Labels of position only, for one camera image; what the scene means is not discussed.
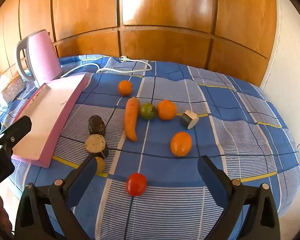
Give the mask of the dark cylinder with pale top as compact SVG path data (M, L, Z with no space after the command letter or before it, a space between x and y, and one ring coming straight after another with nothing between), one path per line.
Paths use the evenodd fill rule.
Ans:
M85 143L85 149L88 153L91 153L95 157L106 159L109 155L108 146L105 138L99 134L90 135Z

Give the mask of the dark brown round fruit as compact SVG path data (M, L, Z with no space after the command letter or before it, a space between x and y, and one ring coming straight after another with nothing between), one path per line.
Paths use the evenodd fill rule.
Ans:
M99 115L92 115L88 120L89 134L99 134L104 136L106 133L106 126Z

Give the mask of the small yellow-brown potato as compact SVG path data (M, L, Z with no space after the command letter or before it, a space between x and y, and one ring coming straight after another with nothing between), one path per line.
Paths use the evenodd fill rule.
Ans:
M96 173L102 173L105 169L105 162L104 159L102 159L101 157L95 157L96 162L97 162L97 171Z

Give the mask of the red tomato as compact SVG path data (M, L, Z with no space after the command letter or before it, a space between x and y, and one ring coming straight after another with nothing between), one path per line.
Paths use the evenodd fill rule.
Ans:
M143 174L133 173L126 182L126 191L130 196L137 197L146 191L147 179Z

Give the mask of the orange oval tomato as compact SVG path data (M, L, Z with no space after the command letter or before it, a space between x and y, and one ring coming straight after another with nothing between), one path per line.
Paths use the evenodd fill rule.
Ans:
M178 157L185 157L186 155L188 155L191 147L192 138L186 132L176 133L170 142L171 152Z

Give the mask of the orange carrot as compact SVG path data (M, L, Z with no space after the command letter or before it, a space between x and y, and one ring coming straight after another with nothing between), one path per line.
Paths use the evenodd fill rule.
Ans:
M124 114L124 130L126 137L133 141L137 141L136 123L138 119L140 102L136 97L128 99Z

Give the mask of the orange tangerine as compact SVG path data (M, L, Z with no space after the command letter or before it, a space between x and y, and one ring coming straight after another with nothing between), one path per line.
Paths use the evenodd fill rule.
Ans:
M176 105L169 101L164 100L158 103L157 105L157 116L161 120L172 120L177 114L177 107Z
M122 96L129 96L133 91L133 84L128 80L123 80L118 84L117 89Z

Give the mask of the white and dark block piece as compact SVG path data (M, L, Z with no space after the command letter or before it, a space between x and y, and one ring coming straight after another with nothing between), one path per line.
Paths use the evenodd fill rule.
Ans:
M186 110L180 117L180 123L187 129L192 129L199 121L199 116L191 110Z

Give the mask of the green tomato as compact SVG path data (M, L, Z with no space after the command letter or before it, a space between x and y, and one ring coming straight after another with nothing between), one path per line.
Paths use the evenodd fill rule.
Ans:
M150 102L140 106L140 115L146 120L152 120L156 115L156 107Z

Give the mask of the pink white shallow tray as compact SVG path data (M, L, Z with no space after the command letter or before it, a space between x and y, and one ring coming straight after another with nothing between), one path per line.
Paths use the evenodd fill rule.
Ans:
M85 74L43 84L21 108L16 119L31 119L31 131L13 148L12 158L48 168L61 131L89 81Z

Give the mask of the silver ornate tissue box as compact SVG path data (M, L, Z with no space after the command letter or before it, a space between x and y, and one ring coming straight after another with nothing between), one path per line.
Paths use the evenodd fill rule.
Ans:
M0 92L0 103L7 105L25 89L25 82L21 76L15 77L10 84Z

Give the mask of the pink electric kettle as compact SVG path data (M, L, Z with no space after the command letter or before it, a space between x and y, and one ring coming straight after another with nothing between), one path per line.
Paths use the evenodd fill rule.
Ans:
M25 59L30 75L21 65L20 52L25 51ZM21 78L33 82L39 88L62 73L59 58L47 30L36 31L18 42L15 48L15 64Z

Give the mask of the blue plaid tablecloth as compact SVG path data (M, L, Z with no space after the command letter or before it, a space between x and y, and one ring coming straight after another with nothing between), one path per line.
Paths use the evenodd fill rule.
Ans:
M206 239L223 212L198 172L198 159L208 156L231 179L243 185L269 185L278 218L300 189L300 153L283 118L264 92L248 82L225 74L170 62L131 60L102 55L59 59L57 79L85 74L89 81L78 97L58 138L50 166L39 167L13 159L7 177L17 192L18 204L26 185L51 185L64 179L88 156L84 143L90 136L88 120L99 115L106 126L103 136L109 155L102 173L96 173L79 203L71 208L89 239ZM133 84L129 96L118 84ZM21 108L38 88L25 89L7 106L0 104L0 133L11 126ZM152 120L140 113L137 141L126 137L124 114L128 99L156 107ZM157 116L159 102L177 107L172 120ZM180 123L191 110L199 116L192 129ZM185 157L175 156L170 142L178 132L192 138ZM147 179L146 191L137 197L126 191L133 173ZM15 224L0 239L15 239Z

